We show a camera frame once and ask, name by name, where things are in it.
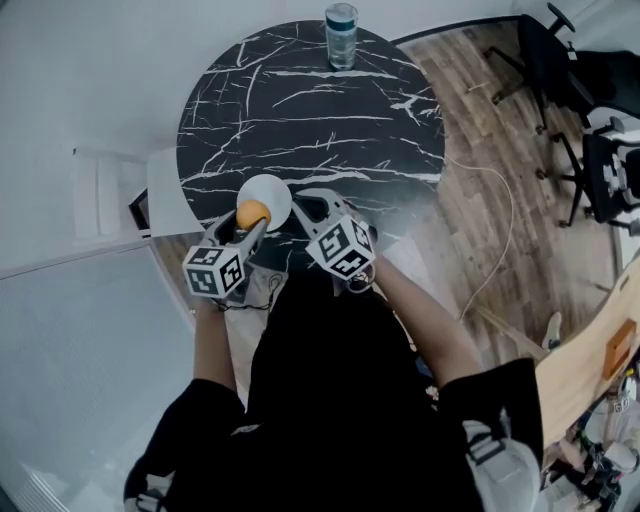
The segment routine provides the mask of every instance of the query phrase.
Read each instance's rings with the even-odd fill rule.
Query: white cable
[[[491,270],[491,272],[489,272],[489,275],[485,278],[485,280],[478,287],[478,289],[475,292],[473,292],[473,295],[471,295],[471,297],[467,301],[467,304],[462,309],[462,313],[460,314],[460,318],[458,319],[459,321],[462,321],[462,319],[464,318],[464,315],[467,314],[467,311],[468,311],[469,307],[471,306],[471,303],[473,302],[473,300],[482,291],[482,289],[489,283],[491,278],[495,275],[495,273],[497,272],[498,268],[500,267],[500,264],[504,261],[505,256],[507,255],[507,250],[509,249],[509,244],[511,243],[511,233],[513,231],[513,222],[514,222],[514,216],[515,216],[515,206],[514,206],[514,203],[513,203],[513,194],[511,193],[511,188],[509,187],[509,184],[507,183],[507,180],[504,178],[504,176],[502,174],[500,174],[498,171],[496,171],[495,169],[490,169],[489,167],[469,167],[467,165],[459,164],[453,158],[451,158],[449,155],[445,154],[445,157],[448,158],[451,161],[451,163],[457,165],[458,167],[460,167],[462,169],[467,169],[469,171],[487,171],[487,172],[491,172],[491,173],[495,174],[496,176],[498,176],[498,178],[500,178],[502,180],[502,183],[504,183],[504,186],[507,188],[507,192],[509,193],[509,202],[511,203],[511,220],[509,221],[509,233],[507,235],[507,241],[504,244],[504,249],[502,251],[502,254],[498,258],[498,261],[496,262],[496,264],[493,267],[493,269]]]

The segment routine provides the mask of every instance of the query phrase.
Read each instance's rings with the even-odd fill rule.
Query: chair leg
[[[607,222],[607,224],[622,229],[629,229],[629,227],[631,226],[631,224],[629,224],[628,222],[620,222],[619,220],[610,220],[609,222]]]
[[[580,177],[575,174],[551,174],[544,172],[542,169],[536,169],[536,178],[540,181],[544,181],[547,178],[554,178],[562,181],[570,181],[571,183],[578,183],[578,180],[580,180]]]
[[[542,90],[538,87],[532,87],[533,96],[536,99],[536,104],[538,105],[538,110],[540,111],[540,118],[542,119],[542,124],[536,126],[536,132],[540,135],[543,131],[547,129],[547,116],[544,112],[544,96],[542,95]]]
[[[489,47],[489,49],[487,51],[484,52],[484,56],[488,59],[489,57],[491,57],[491,54],[494,53],[494,52],[497,53],[500,57],[502,57],[502,60],[504,60],[507,64],[509,64],[513,69],[515,69],[518,73],[520,73],[522,76],[524,76],[524,74],[525,74],[524,65],[520,64],[513,57],[510,57],[509,55],[504,53],[500,48],[496,48],[495,46],[491,46],[491,47]]]
[[[508,98],[512,94],[518,92],[525,85],[527,85],[527,83],[524,80],[522,80],[521,82],[515,83],[515,84],[507,87],[506,89],[502,89],[501,91],[498,91],[497,93],[495,93],[493,95],[493,98],[491,98],[491,101],[493,102],[494,105],[497,105],[503,99]]]
[[[586,116],[586,114],[580,114],[580,121],[582,121],[582,126],[585,129],[589,129],[591,128],[591,121],[589,121],[589,118]]]
[[[569,214],[569,221],[560,221],[558,225],[561,228],[568,228],[573,224],[573,219],[576,216],[576,212],[578,211],[578,206],[580,206],[580,199],[582,199],[582,193],[584,192],[584,188],[582,183],[576,182],[576,193],[573,196],[573,204],[571,205],[571,213]]]
[[[573,152],[573,149],[571,149],[571,146],[569,145],[569,141],[567,140],[567,137],[564,135],[564,133],[563,132],[556,133],[553,137],[551,137],[551,140],[553,142],[562,141],[562,144],[564,145],[564,149],[567,151],[567,154],[569,155],[569,160],[571,160],[571,167],[573,167],[573,172],[576,173],[576,176],[582,177],[582,166],[580,165],[580,161],[576,157],[576,154]]]

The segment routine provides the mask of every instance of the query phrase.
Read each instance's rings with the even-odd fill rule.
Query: person
[[[539,466],[533,362],[484,372],[473,340],[436,300],[384,257],[375,270],[385,298],[334,297],[328,274],[289,277],[254,354],[246,411],[224,315],[203,300],[193,381],[132,469],[127,512],[270,503],[482,510],[463,422],[502,432],[505,411],[508,435]],[[435,377],[437,411],[405,329]]]

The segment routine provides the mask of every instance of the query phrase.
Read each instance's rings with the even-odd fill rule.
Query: clear glass bottle
[[[356,60],[358,10],[350,4],[333,4],[327,7],[325,19],[329,64],[337,71],[352,69]]]

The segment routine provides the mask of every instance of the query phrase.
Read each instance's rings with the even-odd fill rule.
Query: orange ball
[[[267,219],[267,225],[271,222],[271,212],[264,203],[255,199],[248,199],[238,206],[236,212],[236,222],[240,229],[249,230],[255,226],[260,219]]]

